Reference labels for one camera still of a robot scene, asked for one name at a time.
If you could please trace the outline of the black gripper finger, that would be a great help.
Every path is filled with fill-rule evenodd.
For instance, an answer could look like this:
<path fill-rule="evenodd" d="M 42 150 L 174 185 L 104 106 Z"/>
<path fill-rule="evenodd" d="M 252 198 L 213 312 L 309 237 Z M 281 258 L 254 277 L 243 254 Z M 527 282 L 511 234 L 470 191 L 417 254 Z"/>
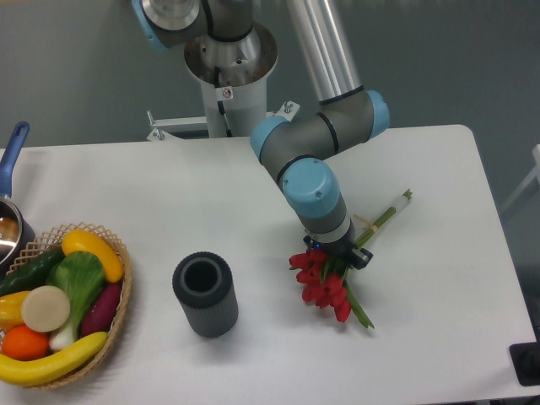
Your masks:
<path fill-rule="evenodd" d="M 365 248 L 352 248 L 345 253 L 350 266 L 357 270 L 366 268 L 373 258 L 373 254 Z"/>

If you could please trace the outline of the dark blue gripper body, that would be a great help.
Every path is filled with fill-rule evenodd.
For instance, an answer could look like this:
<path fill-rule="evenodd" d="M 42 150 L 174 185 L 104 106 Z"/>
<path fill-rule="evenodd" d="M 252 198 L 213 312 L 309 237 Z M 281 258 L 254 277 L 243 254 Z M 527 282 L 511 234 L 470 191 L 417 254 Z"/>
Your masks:
<path fill-rule="evenodd" d="M 317 239 L 311 233 L 307 232 L 303 241 L 308 249 L 323 251 L 330 256 L 338 256 L 342 258 L 350 258 L 353 254 L 355 230 L 349 229 L 339 239 L 331 242 L 323 242 Z"/>

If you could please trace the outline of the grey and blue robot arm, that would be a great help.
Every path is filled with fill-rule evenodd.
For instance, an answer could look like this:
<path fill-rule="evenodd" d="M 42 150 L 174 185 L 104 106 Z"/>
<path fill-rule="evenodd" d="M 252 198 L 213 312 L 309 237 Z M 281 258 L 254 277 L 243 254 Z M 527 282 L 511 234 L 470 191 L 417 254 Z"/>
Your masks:
<path fill-rule="evenodd" d="M 379 93 L 361 83 L 335 3 L 287 4 L 321 107 L 305 121 L 294 121 L 286 108 L 267 113 L 267 78 L 278 48 L 254 20 L 252 2 L 135 1 L 132 8 L 153 46 L 185 47 L 186 66 L 201 86 L 209 136 L 249 138 L 304 225 L 306 245 L 365 267 L 371 254 L 355 238 L 327 159 L 384 132 L 389 110 Z"/>

